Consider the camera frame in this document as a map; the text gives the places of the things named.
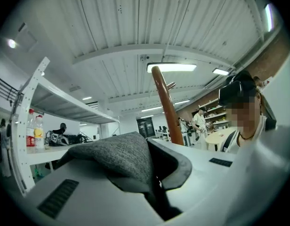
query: black rectangular grille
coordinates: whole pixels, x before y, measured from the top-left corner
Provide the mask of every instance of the black rectangular grille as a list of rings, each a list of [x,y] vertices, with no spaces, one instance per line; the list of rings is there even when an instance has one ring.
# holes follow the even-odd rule
[[[38,209],[51,218],[56,218],[79,182],[64,180],[39,206]]]
[[[225,166],[225,167],[230,167],[231,164],[233,163],[232,161],[226,161],[226,160],[221,160],[221,159],[217,159],[217,158],[212,158],[210,160],[210,162],[216,163],[218,165],[222,165],[222,166]]]

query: water bottle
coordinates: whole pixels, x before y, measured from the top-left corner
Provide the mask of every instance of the water bottle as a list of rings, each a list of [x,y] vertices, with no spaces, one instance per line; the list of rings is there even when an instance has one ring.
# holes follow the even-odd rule
[[[28,114],[27,120],[27,129],[26,129],[26,139],[27,139],[27,146],[35,146],[35,137],[34,137],[34,110],[30,109]]]
[[[35,127],[34,127],[34,137],[35,137],[36,148],[37,149],[45,148],[43,128],[42,128],[42,115],[36,116]]]

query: vr headset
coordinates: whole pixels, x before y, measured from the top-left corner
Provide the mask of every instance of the vr headset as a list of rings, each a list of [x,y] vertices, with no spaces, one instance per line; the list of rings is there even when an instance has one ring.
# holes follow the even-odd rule
[[[222,106],[230,106],[232,103],[248,103],[251,101],[256,94],[255,89],[245,91],[240,81],[234,81],[232,78],[231,82],[221,88],[218,93],[218,104]]]

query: wooden handle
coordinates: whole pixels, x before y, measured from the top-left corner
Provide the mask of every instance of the wooden handle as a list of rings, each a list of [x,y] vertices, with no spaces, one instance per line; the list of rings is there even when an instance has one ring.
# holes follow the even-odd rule
[[[153,79],[156,88],[158,89],[161,103],[165,112],[171,142],[179,145],[184,145],[183,136],[177,119],[177,113],[175,112],[164,77],[158,66],[152,67],[151,72],[153,74]]]

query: gray fabric cover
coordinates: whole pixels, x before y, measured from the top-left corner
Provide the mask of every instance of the gray fabric cover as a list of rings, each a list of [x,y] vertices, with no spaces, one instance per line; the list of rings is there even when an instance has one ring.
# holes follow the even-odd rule
[[[148,144],[137,132],[72,147],[63,158],[69,155],[77,159],[95,159],[104,168],[148,185],[153,180]]]

